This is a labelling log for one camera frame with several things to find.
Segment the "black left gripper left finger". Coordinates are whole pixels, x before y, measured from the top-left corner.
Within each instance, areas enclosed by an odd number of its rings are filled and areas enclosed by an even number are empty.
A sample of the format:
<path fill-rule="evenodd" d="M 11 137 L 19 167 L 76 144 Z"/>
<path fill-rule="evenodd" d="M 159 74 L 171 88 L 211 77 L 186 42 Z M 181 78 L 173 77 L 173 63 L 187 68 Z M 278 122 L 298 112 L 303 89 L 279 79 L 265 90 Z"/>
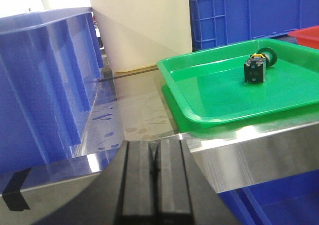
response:
<path fill-rule="evenodd" d="M 37 225 L 153 225 L 153 156 L 146 141 L 125 141 L 93 182 Z"/>

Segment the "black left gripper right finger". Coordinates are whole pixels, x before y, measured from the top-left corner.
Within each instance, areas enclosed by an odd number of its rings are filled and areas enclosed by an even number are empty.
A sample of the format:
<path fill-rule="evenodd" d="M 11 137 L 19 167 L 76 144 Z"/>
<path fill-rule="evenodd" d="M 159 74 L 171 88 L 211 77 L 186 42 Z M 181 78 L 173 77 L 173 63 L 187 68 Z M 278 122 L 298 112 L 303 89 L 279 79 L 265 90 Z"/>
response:
<path fill-rule="evenodd" d="M 160 225 L 239 224 L 202 174 L 184 142 L 161 139 L 156 166 Z"/>

